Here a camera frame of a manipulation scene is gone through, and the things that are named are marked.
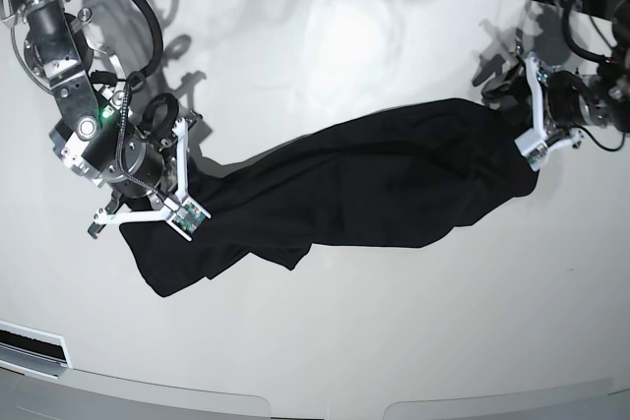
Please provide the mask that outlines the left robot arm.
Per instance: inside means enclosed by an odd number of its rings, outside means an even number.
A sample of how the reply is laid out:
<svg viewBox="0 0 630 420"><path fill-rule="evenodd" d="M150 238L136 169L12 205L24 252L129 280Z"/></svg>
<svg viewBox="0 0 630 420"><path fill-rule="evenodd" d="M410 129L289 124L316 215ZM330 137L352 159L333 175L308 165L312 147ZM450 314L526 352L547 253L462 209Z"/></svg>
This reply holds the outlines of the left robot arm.
<svg viewBox="0 0 630 420"><path fill-rule="evenodd" d="M629 132L629 0L619 2L611 16L616 44L609 55L597 54L578 45L570 28L570 16L577 0L567 0L560 30L572 53L597 65L588 80L565 70L550 74L543 88L542 110L548 121L560 129L612 126Z"/></svg>

